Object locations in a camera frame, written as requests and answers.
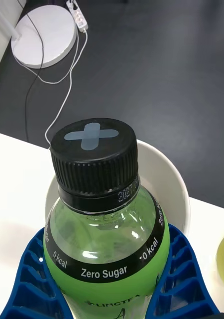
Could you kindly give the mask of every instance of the blue holder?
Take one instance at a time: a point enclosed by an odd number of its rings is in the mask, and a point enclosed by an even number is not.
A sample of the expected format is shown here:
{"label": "blue holder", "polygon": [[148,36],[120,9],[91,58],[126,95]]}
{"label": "blue holder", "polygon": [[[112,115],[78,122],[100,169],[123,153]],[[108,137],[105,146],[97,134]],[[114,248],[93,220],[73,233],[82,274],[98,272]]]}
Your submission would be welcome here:
{"label": "blue holder", "polygon": [[[145,319],[198,319],[218,314],[187,238],[169,225],[170,250]],[[0,319],[73,319],[43,259],[41,229],[24,251]]]}

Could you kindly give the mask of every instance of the white wall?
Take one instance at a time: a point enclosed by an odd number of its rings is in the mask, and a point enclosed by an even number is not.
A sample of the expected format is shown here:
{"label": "white wall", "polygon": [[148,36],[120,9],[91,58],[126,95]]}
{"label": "white wall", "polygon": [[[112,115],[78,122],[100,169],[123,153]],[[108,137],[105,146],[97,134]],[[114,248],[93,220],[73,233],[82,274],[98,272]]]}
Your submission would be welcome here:
{"label": "white wall", "polygon": [[[26,3],[26,0],[19,1],[23,6]],[[22,8],[20,7],[17,0],[0,0],[0,11],[11,24],[16,25],[20,17]],[[7,32],[4,29],[2,29],[2,27],[0,27],[0,61],[3,57],[9,40],[10,35],[7,34]]]}

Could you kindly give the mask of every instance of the bottle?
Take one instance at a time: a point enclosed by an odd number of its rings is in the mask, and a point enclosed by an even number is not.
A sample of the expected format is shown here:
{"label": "bottle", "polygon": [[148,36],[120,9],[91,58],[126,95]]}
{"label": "bottle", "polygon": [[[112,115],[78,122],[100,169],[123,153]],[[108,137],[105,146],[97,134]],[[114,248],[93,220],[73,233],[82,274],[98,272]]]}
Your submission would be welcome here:
{"label": "bottle", "polygon": [[60,198],[44,254],[76,319],[143,319],[169,251],[166,217],[140,184],[133,129],[96,118],[51,143]]}

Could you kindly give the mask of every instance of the white cable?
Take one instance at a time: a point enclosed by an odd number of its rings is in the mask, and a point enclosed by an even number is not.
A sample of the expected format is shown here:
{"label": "white cable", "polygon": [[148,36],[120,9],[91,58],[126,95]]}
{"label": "white cable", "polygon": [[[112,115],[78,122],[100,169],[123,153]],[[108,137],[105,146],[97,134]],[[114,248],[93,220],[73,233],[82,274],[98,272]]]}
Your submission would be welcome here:
{"label": "white cable", "polygon": [[59,116],[60,116],[60,114],[61,114],[61,111],[62,111],[64,105],[66,104],[66,101],[67,101],[67,99],[68,99],[68,96],[69,96],[70,93],[71,93],[71,88],[72,88],[72,70],[74,69],[74,67],[75,67],[76,64],[78,63],[78,61],[79,61],[79,59],[80,59],[80,57],[81,57],[81,55],[82,55],[82,52],[84,51],[84,49],[85,49],[85,47],[86,47],[86,44],[87,44],[87,41],[88,41],[88,34],[87,34],[86,30],[84,30],[84,33],[85,33],[85,35],[86,35],[85,43],[84,43],[84,45],[83,45],[83,47],[82,47],[82,49],[81,49],[80,54],[78,55],[78,58],[76,59],[75,64],[72,65],[71,70],[70,70],[70,87],[69,87],[68,93],[67,93],[67,95],[66,95],[66,98],[65,98],[64,102],[62,103],[62,106],[61,106],[59,112],[57,113],[57,116],[55,117],[54,121],[50,124],[50,126],[48,127],[48,129],[47,129],[46,132],[45,132],[45,139],[47,140],[47,142],[48,142],[49,145],[51,145],[51,143],[50,143],[50,141],[49,141],[49,139],[48,139],[48,137],[47,137],[47,133],[49,132],[49,130],[52,128],[52,126],[55,124],[55,122],[56,122],[57,119],[59,118]]}
{"label": "white cable", "polygon": [[[59,84],[60,82],[62,82],[62,81],[68,76],[68,74],[70,73],[70,71],[71,71],[71,69],[72,69],[72,67],[73,67],[73,64],[74,64],[74,62],[75,62],[75,58],[76,58],[77,53],[78,53],[79,34],[78,34],[78,28],[77,28],[77,27],[76,27],[76,34],[77,34],[76,52],[75,52],[75,55],[74,55],[72,64],[71,64],[71,66],[70,66],[70,68],[69,68],[69,71],[66,73],[66,75],[65,75],[62,79],[60,79],[60,80],[57,81],[57,82],[48,82],[48,81],[43,80],[40,76],[38,76],[37,78],[38,78],[39,80],[41,80],[43,83],[46,83],[46,84]],[[14,58],[15,58],[15,60],[17,61],[18,64],[20,64],[21,66],[23,66],[25,69],[27,69],[27,70],[30,71],[31,73],[37,75],[36,72],[34,72],[32,69],[30,69],[30,68],[28,68],[27,66],[25,66],[24,64],[22,64],[16,57],[14,57]]]}

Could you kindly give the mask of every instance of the black cable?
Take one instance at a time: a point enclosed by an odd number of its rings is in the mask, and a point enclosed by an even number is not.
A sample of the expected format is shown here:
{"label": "black cable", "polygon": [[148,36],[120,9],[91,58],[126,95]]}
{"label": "black cable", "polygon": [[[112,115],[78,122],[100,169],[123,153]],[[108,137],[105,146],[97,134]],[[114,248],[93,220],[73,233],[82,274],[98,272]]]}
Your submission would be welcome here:
{"label": "black cable", "polygon": [[41,72],[41,69],[42,69],[42,65],[43,65],[43,61],[44,61],[44,43],[43,43],[43,40],[42,40],[42,37],[37,29],[37,27],[35,26],[35,24],[33,23],[32,19],[29,17],[29,15],[26,13],[28,19],[31,21],[32,25],[34,26],[40,40],[41,40],[41,44],[42,44],[42,60],[41,60],[41,65],[40,65],[40,69],[36,75],[36,77],[34,78],[34,80],[32,81],[27,93],[26,93],[26,98],[25,98],[25,104],[24,104],[24,122],[25,122],[25,133],[26,133],[26,141],[29,142],[29,138],[28,138],[28,129],[27,129],[27,100],[28,100],[28,96],[29,96],[29,93],[31,91],[31,88],[33,87],[34,83],[36,82],[36,79],[38,78],[40,72]]}

